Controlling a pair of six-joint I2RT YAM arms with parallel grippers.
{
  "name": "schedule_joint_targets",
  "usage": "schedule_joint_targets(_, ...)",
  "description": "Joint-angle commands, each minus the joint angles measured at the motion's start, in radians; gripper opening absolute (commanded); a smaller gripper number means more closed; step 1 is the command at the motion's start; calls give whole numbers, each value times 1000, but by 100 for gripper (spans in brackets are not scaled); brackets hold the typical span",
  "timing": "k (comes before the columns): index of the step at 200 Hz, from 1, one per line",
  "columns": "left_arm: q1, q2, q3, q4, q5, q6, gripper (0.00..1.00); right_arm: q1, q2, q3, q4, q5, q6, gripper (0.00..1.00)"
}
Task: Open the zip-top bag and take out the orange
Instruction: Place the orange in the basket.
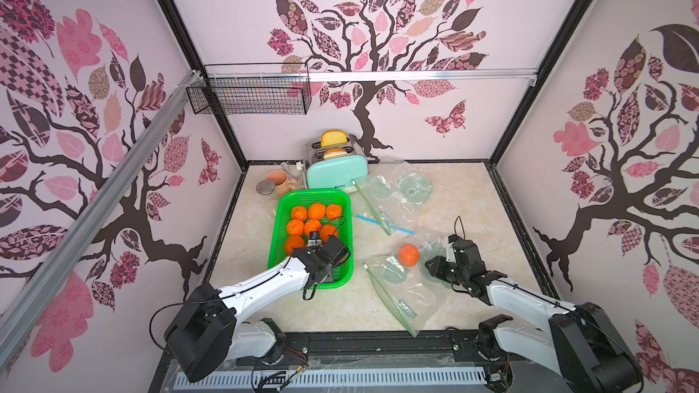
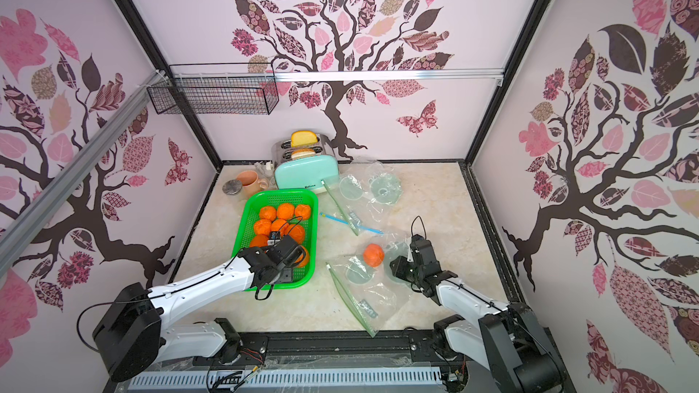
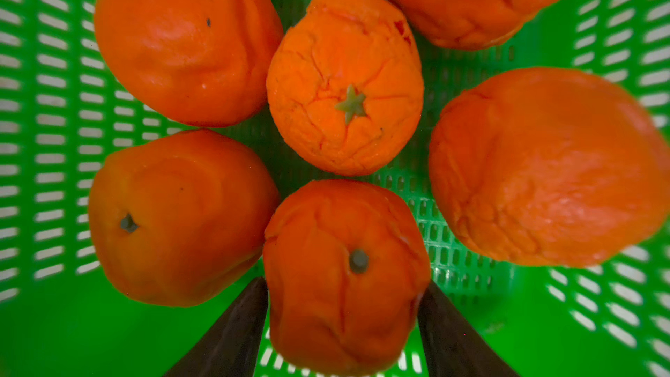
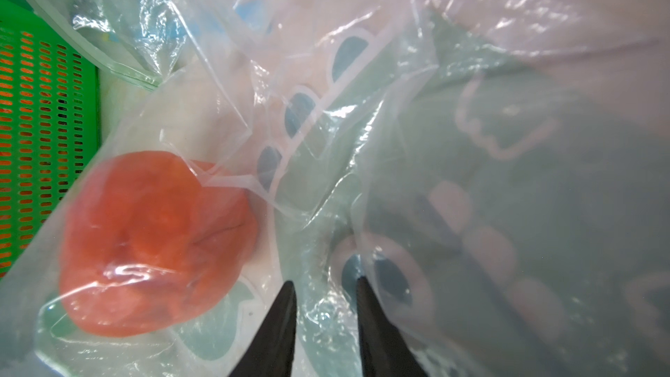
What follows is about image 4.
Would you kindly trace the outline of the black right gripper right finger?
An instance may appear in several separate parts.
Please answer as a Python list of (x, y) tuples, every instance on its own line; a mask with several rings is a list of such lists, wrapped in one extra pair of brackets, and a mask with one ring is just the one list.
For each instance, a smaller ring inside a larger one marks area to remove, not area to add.
[(364, 377), (426, 377), (399, 329), (388, 320), (366, 277), (357, 280), (356, 303)]

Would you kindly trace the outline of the twelfth orange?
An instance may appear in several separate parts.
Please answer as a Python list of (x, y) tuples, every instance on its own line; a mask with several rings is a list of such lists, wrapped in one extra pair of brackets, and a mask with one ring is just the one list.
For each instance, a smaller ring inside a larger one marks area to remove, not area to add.
[(122, 338), (206, 313), (232, 289), (256, 245), (243, 188), (208, 187), (207, 162), (166, 151), (92, 168), (66, 213), (59, 292), (81, 330)]

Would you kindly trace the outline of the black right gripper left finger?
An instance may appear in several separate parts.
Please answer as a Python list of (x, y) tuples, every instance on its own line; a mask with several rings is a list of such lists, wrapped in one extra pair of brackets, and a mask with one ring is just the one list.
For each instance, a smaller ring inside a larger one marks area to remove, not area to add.
[(292, 281), (282, 285), (247, 351), (229, 377), (289, 377), (295, 356), (297, 295)]

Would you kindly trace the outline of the clear green-strip bag of oranges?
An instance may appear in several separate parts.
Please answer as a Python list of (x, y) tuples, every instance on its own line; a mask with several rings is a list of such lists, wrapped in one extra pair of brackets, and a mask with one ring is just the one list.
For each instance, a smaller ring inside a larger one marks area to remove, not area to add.
[[(251, 0), (122, 115), (1, 283), (4, 376), (225, 376), (282, 284), (292, 372), (359, 376), (356, 284), (431, 376), (669, 373), (669, 0)], [(195, 319), (113, 338), (59, 292), (66, 213), (141, 151), (248, 192)]]

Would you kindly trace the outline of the clear green-zip bag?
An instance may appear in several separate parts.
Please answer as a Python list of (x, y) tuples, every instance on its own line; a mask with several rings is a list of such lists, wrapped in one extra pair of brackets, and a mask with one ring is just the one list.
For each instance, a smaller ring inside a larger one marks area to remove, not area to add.
[(47, 24), (97, 67), (154, 89), (195, 57), (193, 38), (221, 31), (209, 10), (234, 13), (243, 27), (263, 27), (251, 0), (26, 0)]

